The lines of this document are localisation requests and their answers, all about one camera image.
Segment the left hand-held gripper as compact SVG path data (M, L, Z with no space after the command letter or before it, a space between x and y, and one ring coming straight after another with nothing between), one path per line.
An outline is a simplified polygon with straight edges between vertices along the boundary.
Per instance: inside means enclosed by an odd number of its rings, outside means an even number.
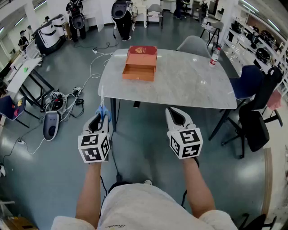
M84 163L108 162L111 150L109 138L109 118L101 120L100 114L91 117L78 136L78 150Z

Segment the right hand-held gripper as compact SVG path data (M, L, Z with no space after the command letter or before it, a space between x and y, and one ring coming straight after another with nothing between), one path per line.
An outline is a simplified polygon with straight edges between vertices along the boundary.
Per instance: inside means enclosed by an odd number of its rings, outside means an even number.
M175 107L165 109L169 147L179 159L199 156L203 138L191 117Z

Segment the blue-handled scissors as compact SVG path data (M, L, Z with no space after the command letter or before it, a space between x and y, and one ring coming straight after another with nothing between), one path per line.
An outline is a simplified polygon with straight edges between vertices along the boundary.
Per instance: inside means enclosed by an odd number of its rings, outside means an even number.
M105 99L105 96L104 96L104 86L102 86L101 88L101 100L100 100L100 105L96 111L96 115L100 115L101 117L101 121L104 121L104 117L107 116L108 117L108 122L110 123L111 122L111 119L112 119L112 116L111 116L111 112L107 109L107 107L105 106L105 103L104 103L104 99Z

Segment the orange cardboard box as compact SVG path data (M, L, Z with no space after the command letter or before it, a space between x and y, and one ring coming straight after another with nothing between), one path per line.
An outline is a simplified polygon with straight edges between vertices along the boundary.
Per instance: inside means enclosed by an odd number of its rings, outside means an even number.
M157 64L156 46L130 46L122 78L126 80L154 81Z

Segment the person's left forearm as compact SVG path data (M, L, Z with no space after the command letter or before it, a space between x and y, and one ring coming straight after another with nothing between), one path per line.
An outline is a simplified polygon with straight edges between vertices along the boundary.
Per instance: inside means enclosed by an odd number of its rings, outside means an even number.
M76 205L75 218L90 223L95 229L98 227L101 208L100 179L101 163L91 163Z

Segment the person's right forearm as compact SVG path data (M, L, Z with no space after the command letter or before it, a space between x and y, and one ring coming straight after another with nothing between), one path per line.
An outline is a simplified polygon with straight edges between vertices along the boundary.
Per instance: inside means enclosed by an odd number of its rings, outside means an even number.
M193 216L201 217L204 213L215 210L214 198L206 185L197 162L193 158L182 160L188 202Z

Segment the white storage shelf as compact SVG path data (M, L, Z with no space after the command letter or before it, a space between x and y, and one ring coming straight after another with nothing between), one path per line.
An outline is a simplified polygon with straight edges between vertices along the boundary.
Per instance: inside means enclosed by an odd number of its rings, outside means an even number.
M248 25L250 16L247 12L244 18L231 17L223 37L224 52L238 75L246 65L256 65L264 72L276 65L283 72L277 90L288 101L288 45L281 43L278 49L269 31Z

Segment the black table leg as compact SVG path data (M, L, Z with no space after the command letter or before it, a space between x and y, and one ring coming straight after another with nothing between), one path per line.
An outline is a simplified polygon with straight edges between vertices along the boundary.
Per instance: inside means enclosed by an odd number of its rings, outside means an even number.
M221 126L223 125L223 123L226 121L227 117L229 116L231 110L230 109L226 109L221 117L221 119L219 120L217 126L215 127L215 129L213 130L213 132L211 133L210 137L209 137L209 141L211 141L213 139L213 137L218 133L218 131L220 130Z
M113 130L117 131L116 99L110 98Z

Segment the clear plastic water bottle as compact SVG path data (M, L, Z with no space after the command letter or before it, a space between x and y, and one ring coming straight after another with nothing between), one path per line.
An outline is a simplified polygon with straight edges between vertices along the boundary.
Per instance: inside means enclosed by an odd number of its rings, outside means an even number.
M215 64L217 63L218 59L219 59L219 56L220 56L220 52L221 52L221 48L220 47L217 47L215 49L215 51L213 52L212 56L211 56L211 59L209 61L209 65L210 66L215 66Z

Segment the grey shell chair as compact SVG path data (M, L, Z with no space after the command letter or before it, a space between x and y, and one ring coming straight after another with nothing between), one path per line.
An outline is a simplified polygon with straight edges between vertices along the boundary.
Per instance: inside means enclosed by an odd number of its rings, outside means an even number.
M181 45L176 49L180 52L191 53L198 56L211 58L204 40L198 36L188 36Z

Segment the dark blue chair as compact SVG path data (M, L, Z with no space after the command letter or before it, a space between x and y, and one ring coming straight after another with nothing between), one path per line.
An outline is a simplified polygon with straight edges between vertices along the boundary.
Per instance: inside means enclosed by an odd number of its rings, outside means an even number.
M230 78L230 83L237 99L252 97L259 90L264 75L256 65L248 65L242 68L240 78Z

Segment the black office chair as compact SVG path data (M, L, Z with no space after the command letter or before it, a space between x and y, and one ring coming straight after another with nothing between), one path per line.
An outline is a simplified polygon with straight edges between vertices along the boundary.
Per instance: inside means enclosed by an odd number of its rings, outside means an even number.
M224 146L237 138L241 138L242 154L239 156L241 159L244 158L245 154L245 140L247 140L252 152L260 150L270 139L266 123L276 119L281 120L279 114L268 119L263 119L259 110L266 106L276 85L280 83L282 77L283 74L278 67L273 66L270 68L254 99L248 104L240 107L239 122L241 125L236 124L229 117L226 119L226 121L229 121L234 126L237 136L222 142L221 145Z

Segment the blue chair with coloured items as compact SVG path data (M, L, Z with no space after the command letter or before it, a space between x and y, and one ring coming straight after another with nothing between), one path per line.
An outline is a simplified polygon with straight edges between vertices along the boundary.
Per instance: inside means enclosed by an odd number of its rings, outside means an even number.
M29 128L26 124L22 123L20 120L18 120L18 117L23 112L28 112L26 110L26 99L23 97L20 99L22 101L21 105L18 105L18 103L15 103L10 96L5 96L3 98L0 98L0 115L4 116L5 118L11 120L11 121L17 121L23 126Z

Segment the white side table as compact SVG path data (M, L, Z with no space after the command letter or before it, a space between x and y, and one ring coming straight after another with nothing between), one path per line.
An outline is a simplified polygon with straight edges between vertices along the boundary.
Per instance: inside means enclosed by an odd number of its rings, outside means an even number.
M7 90L12 93L20 92L32 106L36 105L42 110L44 108L44 98L54 91L54 87L35 70L35 67L39 66L41 61L42 58L26 60L16 71ZM40 87L39 97L35 98L24 85L27 77Z

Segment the person's light grey clothing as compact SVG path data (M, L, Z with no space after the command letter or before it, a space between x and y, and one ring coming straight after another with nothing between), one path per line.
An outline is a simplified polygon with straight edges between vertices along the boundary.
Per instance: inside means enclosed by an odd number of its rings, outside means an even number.
M238 230L229 214L212 210L195 218L161 189L145 184L117 186L108 194L98 227L57 216L51 230Z

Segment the grey chair with black legs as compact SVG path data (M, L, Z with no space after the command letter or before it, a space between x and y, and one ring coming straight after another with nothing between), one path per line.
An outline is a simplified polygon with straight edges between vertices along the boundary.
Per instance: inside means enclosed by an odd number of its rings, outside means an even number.
M219 44L220 32L222 31L224 26L223 22L207 22L206 25L201 26L203 27L203 31L200 35L200 38L202 38L205 31L209 33L209 38L206 46L208 47L210 45L214 36L217 36L216 44Z

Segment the white and black robot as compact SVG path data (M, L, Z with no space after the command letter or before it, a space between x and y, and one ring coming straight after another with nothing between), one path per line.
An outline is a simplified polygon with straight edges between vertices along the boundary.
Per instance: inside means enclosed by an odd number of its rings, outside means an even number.
M62 14L50 19L32 35L40 53L45 56L57 51L64 44L65 34L62 25L66 22Z

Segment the grey chair with cushion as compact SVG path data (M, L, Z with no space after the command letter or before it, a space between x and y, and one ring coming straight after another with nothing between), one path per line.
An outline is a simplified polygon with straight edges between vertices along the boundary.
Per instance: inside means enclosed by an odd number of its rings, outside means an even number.
M159 18L161 28L163 28L163 9L158 4L152 4L146 9L146 24L149 24L149 18Z

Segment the black chair base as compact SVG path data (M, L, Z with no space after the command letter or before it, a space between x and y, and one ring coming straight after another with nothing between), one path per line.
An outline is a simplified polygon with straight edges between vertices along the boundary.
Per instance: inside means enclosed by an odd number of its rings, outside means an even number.
M245 217L245 219L242 222L242 224L240 225L240 227L238 228L238 230L262 230L263 228L269 228L269 230L272 230L272 228L274 227L274 224L276 223L276 220L277 220L277 216L275 216L271 223L265 224L266 215L261 214L260 216L255 218L253 221L251 221L248 225L246 225L246 222L247 222L249 216L250 215L248 213L244 213L242 215L242 217Z

